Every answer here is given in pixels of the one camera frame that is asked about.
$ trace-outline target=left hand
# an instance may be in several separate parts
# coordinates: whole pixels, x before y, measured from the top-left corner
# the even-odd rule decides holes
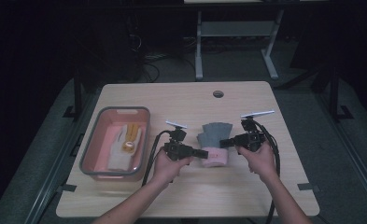
[[[166,155],[165,151],[160,148],[157,159],[154,165],[154,174],[151,181],[157,181],[162,183],[165,187],[177,176],[179,175],[180,169],[190,164],[194,160],[193,157],[187,157],[179,161],[172,161]]]

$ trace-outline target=folded cloth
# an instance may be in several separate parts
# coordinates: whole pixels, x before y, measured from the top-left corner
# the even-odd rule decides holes
[[[202,150],[208,151],[208,159],[202,159],[204,167],[226,166],[228,148],[220,148],[219,141],[230,137],[232,124],[214,122],[203,125],[203,133],[197,135]]]

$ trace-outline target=human hand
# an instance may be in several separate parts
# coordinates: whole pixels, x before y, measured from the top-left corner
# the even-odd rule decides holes
[[[166,188],[168,184],[179,175],[180,169],[190,164],[193,157],[187,157],[179,161],[172,161],[161,148],[154,165],[154,174],[150,181],[162,183]]]
[[[244,147],[236,147],[236,149],[247,159],[250,172],[258,174],[262,182],[277,177],[274,152],[268,141],[263,142],[256,152]]]

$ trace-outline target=pink object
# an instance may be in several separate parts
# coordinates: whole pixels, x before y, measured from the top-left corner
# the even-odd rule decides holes
[[[202,159],[204,167],[226,166],[229,159],[229,151],[224,148],[203,147],[208,151],[208,159]]]
[[[134,155],[126,158],[128,161],[121,164],[126,167],[125,170],[108,169],[111,146],[116,135],[127,123],[137,123],[142,133],[136,151],[133,153]],[[149,123],[150,113],[145,107],[107,107],[101,110],[81,157],[79,165],[81,171],[96,180],[140,180],[146,169],[144,158]]]

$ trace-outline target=forearm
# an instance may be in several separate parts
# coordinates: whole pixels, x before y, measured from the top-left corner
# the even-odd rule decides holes
[[[265,180],[264,183],[270,190],[282,223],[312,223],[277,176]]]
[[[104,213],[93,223],[134,223],[164,189],[162,183],[149,181],[124,202]]]

